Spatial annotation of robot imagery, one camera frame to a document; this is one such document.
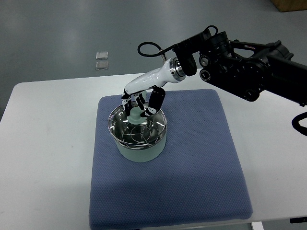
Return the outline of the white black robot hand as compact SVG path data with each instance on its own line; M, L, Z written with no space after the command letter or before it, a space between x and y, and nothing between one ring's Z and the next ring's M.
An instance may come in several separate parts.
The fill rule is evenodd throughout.
M131 82L129 82L122 94L122 106L127 116L130 116L132 110L132 97L139 108L142 110L141 117L149 117L157 112L162 107L165 90L163 86L167 83L179 83L183 81L186 74L183 72L182 67L177 58L167 60L161 68L144 73ZM145 98L142 95L147 89L152 89L148 107L144 108Z

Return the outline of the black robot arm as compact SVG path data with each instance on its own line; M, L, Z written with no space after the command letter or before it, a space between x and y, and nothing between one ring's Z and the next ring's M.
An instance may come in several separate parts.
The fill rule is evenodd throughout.
M249 102L262 91L307 104L307 67L293 62L294 56L282 43L256 44L230 41L226 32L203 32L180 43L173 51L185 75L196 73L193 57L199 53L203 81Z

